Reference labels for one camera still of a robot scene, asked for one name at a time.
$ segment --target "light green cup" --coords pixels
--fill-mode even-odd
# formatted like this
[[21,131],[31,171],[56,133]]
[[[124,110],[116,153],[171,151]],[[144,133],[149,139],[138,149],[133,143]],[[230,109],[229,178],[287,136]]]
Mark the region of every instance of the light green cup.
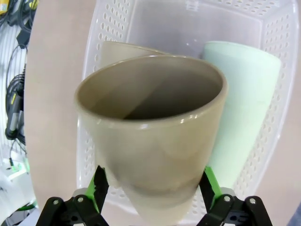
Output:
[[281,61],[257,48],[207,42],[203,59],[218,67],[229,94],[209,165],[222,187],[232,187],[260,131],[272,100]]

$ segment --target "metal bolt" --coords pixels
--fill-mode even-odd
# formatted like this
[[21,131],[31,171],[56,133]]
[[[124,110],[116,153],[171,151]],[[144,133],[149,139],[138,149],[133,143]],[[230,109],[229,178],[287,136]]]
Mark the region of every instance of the metal bolt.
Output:
[[226,202],[230,202],[231,199],[230,199],[229,196],[225,196],[225,197],[224,197],[224,200],[225,200]]
[[256,203],[256,200],[252,198],[252,199],[250,199],[250,203],[251,203],[251,204],[255,204],[255,203]]

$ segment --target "basket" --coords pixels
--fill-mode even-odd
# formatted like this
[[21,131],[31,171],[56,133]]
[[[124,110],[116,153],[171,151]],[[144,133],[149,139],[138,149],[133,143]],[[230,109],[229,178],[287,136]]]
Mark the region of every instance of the basket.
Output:
[[[205,42],[223,40],[260,48],[280,58],[282,67],[265,121],[233,186],[238,198],[243,199],[255,193],[280,138],[292,92],[298,39],[295,0],[97,0],[83,79],[99,69],[100,49],[105,40],[197,58]],[[78,188],[87,187],[93,176],[94,152],[93,141],[79,121]],[[111,217],[109,224],[145,225],[121,189],[110,187],[106,203],[115,208],[113,211],[127,216],[119,219],[119,224],[118,219]],[[106,204],[103,212],[106,217]],[[205,213],[200,190],[197,190],[191,210],[179,225],[196,225]]]

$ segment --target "beige cup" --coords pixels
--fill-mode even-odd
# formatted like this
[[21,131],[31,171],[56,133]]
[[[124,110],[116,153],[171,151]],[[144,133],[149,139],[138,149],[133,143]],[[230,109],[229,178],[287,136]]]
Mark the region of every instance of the beige cup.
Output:
[[100,67],[103,68],[134,57],[157,56],[163,54],[166,53],[160,52],[156,49],[123,42],[104,41],[101,47]]
[[[83,125],[137,212],[173,225],[191,206],[211,154],[228,85],[206,61],[145,56],[87,77]],[[95,162],[99,162],[96,153]]]

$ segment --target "cup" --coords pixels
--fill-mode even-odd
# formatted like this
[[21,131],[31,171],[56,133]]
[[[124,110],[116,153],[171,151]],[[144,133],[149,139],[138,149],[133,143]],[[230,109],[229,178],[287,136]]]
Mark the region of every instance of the cup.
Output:
[[166,54],[156,49],[136,46],[129,43],[104,41],[101,47],[100,67],[117,63],[130,58]]
[[211,64],[171,55],[126,60],[79,85],[75,103],[84,127],[151,224],[173,225],[189,210],[227,90]]
[[209,165],[220,186],[233,187],[272,100],[281,61],[257,48],[224,41],[206,43],[203,59],[218,67],[229,83]]

